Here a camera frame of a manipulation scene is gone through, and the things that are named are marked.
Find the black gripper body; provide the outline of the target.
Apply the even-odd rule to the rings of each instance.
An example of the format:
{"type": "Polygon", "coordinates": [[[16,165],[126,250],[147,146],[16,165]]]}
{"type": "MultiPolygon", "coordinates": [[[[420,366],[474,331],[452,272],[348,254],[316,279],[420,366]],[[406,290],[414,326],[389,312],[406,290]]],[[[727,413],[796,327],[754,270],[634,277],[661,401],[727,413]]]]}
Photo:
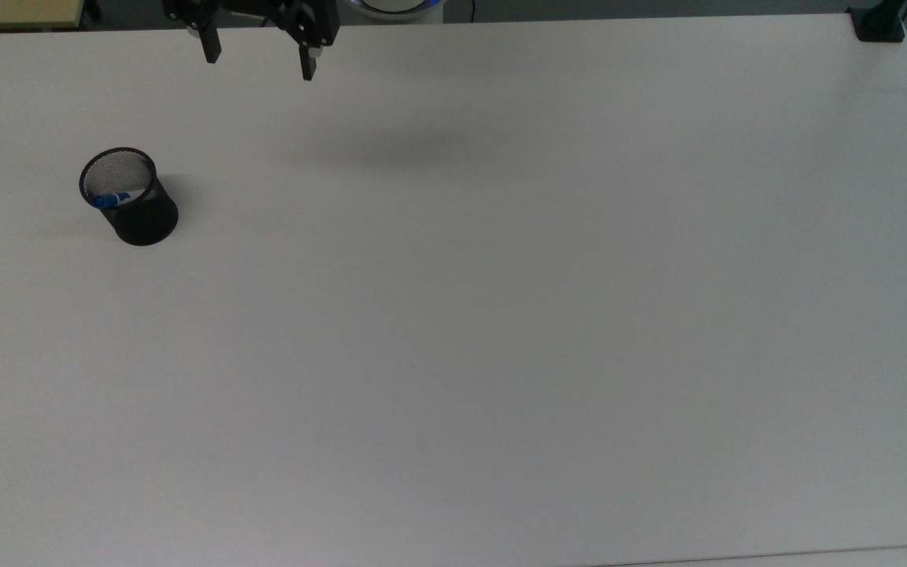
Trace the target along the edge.
{"type": "Polygon", "coordinates": [[[335,1],[163,1],[163,14],[198,33],[205,47],[217,44],[217,12],[267,19],[304,47],[331,46],[341,28],[335,1]]]}

